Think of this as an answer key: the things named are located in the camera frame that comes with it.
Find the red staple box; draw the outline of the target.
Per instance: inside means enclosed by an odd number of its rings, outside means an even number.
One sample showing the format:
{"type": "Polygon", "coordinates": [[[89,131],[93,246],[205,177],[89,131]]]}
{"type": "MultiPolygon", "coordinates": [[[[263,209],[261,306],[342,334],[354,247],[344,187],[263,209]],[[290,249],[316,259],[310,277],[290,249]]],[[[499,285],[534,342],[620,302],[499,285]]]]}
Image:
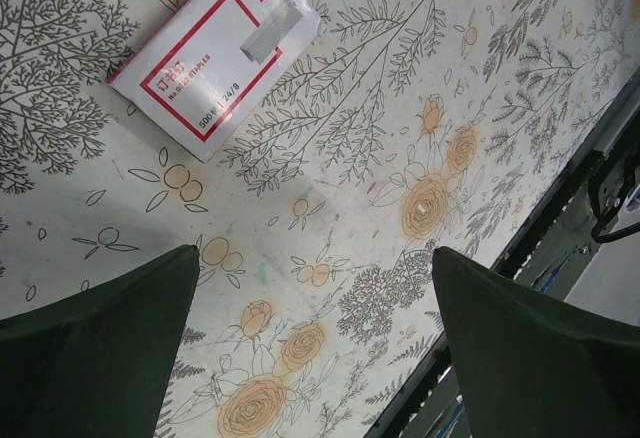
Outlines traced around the red staple box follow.
{"type": "Polygon", "coordinates": [[[188,0],[107,82],[207,162],[320,28],[307,0],[188,0]]]}

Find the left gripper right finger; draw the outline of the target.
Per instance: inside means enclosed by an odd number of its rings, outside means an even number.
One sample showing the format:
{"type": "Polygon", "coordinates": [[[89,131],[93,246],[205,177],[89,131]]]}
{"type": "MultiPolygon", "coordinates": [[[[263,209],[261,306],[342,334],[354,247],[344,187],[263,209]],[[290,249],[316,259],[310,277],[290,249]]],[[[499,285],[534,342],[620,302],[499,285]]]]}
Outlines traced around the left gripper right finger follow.
{"type": "Polygon", "coordinates": [[[636,437],[639,330],[448,247],[432,278],[475,437],[636,437]]]}

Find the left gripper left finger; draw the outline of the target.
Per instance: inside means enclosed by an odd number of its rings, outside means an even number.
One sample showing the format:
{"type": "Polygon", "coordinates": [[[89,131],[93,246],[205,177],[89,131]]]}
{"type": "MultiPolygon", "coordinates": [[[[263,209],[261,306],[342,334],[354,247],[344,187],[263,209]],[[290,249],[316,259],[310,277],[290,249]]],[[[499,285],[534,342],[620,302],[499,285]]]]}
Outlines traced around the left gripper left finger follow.
{"type": "Polygon", "coordinates": [[[2,320],[2,436],[153,436],[198,277],[181,245],[2,320]]]}

